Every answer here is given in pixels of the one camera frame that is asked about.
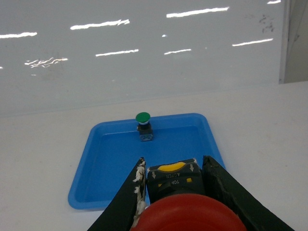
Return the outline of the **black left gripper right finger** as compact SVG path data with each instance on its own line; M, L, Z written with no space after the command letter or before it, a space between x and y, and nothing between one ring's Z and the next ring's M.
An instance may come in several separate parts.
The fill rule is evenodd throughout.
M205 194L230 208L248 231L293 230L263 206L213 157L203 157L202 175Z

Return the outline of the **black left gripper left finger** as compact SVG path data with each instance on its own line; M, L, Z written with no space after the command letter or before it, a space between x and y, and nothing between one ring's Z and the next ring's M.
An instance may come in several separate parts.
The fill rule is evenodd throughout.
M146 208L146 162L141 157L90 231L129 231Z

